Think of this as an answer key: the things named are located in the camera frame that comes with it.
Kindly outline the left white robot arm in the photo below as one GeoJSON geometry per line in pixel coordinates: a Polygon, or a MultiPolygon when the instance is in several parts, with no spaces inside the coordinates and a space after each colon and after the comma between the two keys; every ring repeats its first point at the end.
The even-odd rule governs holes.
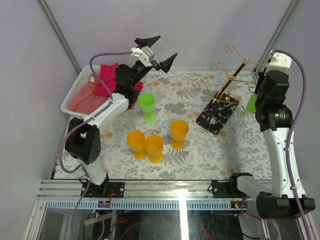
{"type": "Polygon", "coordinates": [[[155,54],[151,47],[160,38],[159,35],[151,38],[136,38],[134,42],[137,46],[128,51],[129,55],[137,59],[134,65],[117,65],[112,71],[111,86],[108,86],[101,77],[97,78],[109,94],[109,99],[84,118],[74,117],[69,122],[68,133],[62,146],[79,162],[79,167],[93,184],[93,193],[98,197],[105,197],[110,190],[109,184],[105,182],[108,175],[98,160],[101,153],[101,128],[136,102],[141,91],[135,87],[150,70],[162,70],[168,73],[177,57],[175,53],[162,62],[154,59],[155,54]]]}

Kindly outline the salmon pink cloth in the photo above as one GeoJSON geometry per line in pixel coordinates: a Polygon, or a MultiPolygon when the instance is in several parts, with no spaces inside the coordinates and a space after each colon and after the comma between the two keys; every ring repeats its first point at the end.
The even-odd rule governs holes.
{"type": "Polygon", "coordinates": [[[99,80],[90,74],[88,82],[78,91],[67,107],[76,113],[89,115],[105,103],[110,97],[99,96],[94,93],[99,80]]]}

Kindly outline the orange wine glass right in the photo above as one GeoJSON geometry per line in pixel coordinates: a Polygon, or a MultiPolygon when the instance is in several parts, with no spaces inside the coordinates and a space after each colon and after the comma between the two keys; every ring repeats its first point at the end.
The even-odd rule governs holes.
{"type": "Polygon", "coordinates": [[[189,125],[186,121],[178,119],[172,122],[171,131],[171,146],[175,150],[181,150],[185,146],[185,138],[189,132],[189,125]]]}

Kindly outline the orange wine glass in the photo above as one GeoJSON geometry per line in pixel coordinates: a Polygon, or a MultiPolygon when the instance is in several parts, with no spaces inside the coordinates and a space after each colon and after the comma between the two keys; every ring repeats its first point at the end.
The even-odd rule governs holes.
{"type": "Polygon", "coordinates": [[[145,134],[139,130],[134,130],[128,133],[126,141],[129,147],[132,149],[133,156],[136,159],[144,159],[147,156],[145,149],[145,134]]]}
{"type": "Polygon", "coordinates": [[[148,136],[145,140],[144,147],[151,163],[158,164],[163,160],[164,141],[161,136],[155,134],[148,136]]]}
{"type": "Polygon", "coordinates": [[[189,125],[186,121],[178,119],[172,122],[171,131],[171,146],[175,150],[181,150],[185,146],[185,138],[189,132],[189,125]]]}

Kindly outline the green plastic wine glass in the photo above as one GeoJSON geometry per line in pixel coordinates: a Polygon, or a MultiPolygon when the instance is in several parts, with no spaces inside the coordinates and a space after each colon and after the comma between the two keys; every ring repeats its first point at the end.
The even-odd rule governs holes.
{"type": "Polygon", "coordinates": [[[252,113],[252,114],[256,113],[256,107],[255,107],[256,99],[257,99],[257,94],[252,93],[245,108],[246,111],[248,111],[249,113],[252,113]]]}

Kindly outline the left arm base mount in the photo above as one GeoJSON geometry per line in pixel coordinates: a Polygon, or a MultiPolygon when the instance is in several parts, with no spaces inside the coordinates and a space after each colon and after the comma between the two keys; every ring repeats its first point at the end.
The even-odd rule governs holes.
{"type": "Polygon", "coordinates": [[[106,179],[101,185],[90,183],[87,192],[84,194],[85,198],[123,198],[125,193],[124,182],[113,182],[106,179]]]}

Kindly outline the magenta cloth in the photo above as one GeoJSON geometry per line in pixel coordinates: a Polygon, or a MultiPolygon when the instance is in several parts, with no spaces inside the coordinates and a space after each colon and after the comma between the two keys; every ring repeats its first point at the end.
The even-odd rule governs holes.
{"type": "Polygon", "coordinates": [[[102,64],[100,66],[99,80],[93,89],[93,94],[99,101],[105,103],[110,94],[119,93],[128,99],[128,109],[132,109],[143,83],[139,80],[138,70],[125,64],[102,64]]]}

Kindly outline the white plastic basket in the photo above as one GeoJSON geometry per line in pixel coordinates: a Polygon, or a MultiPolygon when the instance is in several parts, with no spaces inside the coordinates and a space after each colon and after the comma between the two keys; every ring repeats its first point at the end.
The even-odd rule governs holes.
{"type": "Polygon", "coordinates": [[[80,74],[77,76],[75,82],[73,83],[71,89],[67,93],[65,99],[63,100],[60,106],[60,109],[62,112],[70,115],[78,116],[81,118],[88,115],[88,114],[78,113],[70,110],[68,108],[68,104],[79,92],[79,90],[88,82],[90,74],[93,74],[93,72],[95,72],[99,76],[101,65],[93,65],[92,67],[93,69],[91,69],[90,66],[87,65],[81,70],[80,74]]]}

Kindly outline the orange wine glass left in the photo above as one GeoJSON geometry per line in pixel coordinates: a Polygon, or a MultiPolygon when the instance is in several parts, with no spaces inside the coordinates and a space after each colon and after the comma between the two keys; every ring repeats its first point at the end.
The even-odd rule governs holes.
{"type": "Polygon", "coordinates": [[[145,134],[139,130],[134,130],[128,133],[126,141],[129,147],[132,149],[133,156],[136,159],[144,159],[147,156],[145,149],[145,134]]]}

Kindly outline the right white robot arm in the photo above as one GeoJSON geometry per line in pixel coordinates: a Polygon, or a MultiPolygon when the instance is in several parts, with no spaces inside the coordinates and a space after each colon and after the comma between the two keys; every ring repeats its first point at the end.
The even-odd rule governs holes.
{"type": "Polygon", "coordinates": [[[313,211],[315,200],[306,196],[294,152],[293,116],[284,104],[289,75],[279,70],[261,73],[256,86],[255,118],[267,143],[272,183],[268,188],[250,173],[233,173],[228,192],[255,201],[263,219],[295,219],[313,211]]]}

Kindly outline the floral table mat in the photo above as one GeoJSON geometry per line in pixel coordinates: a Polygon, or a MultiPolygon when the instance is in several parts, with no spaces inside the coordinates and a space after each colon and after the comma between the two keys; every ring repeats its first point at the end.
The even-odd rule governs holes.
{"type": "Polygon", "coordinates": [[[143,79],[143,92],[155,97],[155,122],[144,122],[143,112],[135,104],[132,110],[138,115],[136,129],[128,125],[124,113],[101,129],[99,160],[111,179],[224,180],[234,172],[251,173],[258,180],[272,178],[267,144],[252,113],[233,114],[218,135],[197,125],[196,119],[211,97],[205,86],[192,86],[194,79],[204,80],[215,94],[226,75],[221,71],[152,71],[143,79]],[[179,150],[171,146],[171,124],[175,120],[189,125],[184,148],[179,150]],[[146,137],[162,137],[160,163],[133,156],[126,139],[134,130],[146,137]]]}

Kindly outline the aluminium front rail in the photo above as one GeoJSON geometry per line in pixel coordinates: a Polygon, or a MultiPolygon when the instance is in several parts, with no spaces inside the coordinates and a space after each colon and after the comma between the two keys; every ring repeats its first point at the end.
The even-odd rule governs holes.
{"type": "MultiPolygon", "coordinates": [[[[208,191],[211,180],[110,180],[110,184],[124,183],[120,200],[211,200],[217,195],[208,191]]],[[[42,180],[38,200],[78,200],[82,184],[77,179],[42,180]]]]}

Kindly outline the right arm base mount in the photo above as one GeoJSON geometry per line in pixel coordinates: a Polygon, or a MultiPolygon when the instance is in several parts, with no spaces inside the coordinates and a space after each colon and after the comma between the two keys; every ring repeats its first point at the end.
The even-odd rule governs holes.
{"type": "Polygon", "coordinates": [[[252,177],[253,175],[250,173],[234,172],[227,181],[211,180],[211,185],[207,188],[207,191],[212,193],[213,198],[216,199],[242,198],[244,193],[239,191],[237,187],[237,180],[242,176],[252,177]]]}

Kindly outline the gold wine glass rack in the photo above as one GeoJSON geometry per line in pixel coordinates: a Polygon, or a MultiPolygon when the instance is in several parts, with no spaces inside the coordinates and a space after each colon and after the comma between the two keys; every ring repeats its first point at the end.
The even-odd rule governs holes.
{"type": "Polygon", "coordinates": [[[242,59],[242,63],[234,73],[229,74],[220,62],[213,61],[214,67],[212,67],[212,69],[216,71],[219,69],[219,67],[221,67],[227,76],[225,84],[219,91],[217,91],[216,94],[213,94],[205,81],[200,78],[195,78],[191,82],[192,86],[198,90],[200,90],[202,86],[205,86],[210,95],[211,101],[197,117],[195,122],[200,127],[214,135],[218,135],[221,132],[221,130],[233,114],[242,116],[246,112],[245,107],[237,99],[230,96],[232,83],[242,82],[242,80],[237,79],[237,76],[240,74],[240,72],[244,70],[244,68],[248,64],[255,64],[260,66],[267,66],[269,64],[268,62],[253,62],[249,57],[243,57],[242,54],[233,45],[225,46],[224,50],[229,54],[237,52],[237,54],[242,59]]]}

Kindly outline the orange wine glass middle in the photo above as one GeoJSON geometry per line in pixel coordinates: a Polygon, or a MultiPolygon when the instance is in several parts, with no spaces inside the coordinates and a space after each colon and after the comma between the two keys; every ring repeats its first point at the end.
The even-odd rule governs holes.
{"type": "Polygon", "coordinates": [[[164,141],[161,136],[155,134],[148,136],[145,140],[144,147],[151,163],[158,164],[163,160],[164,141]]]}

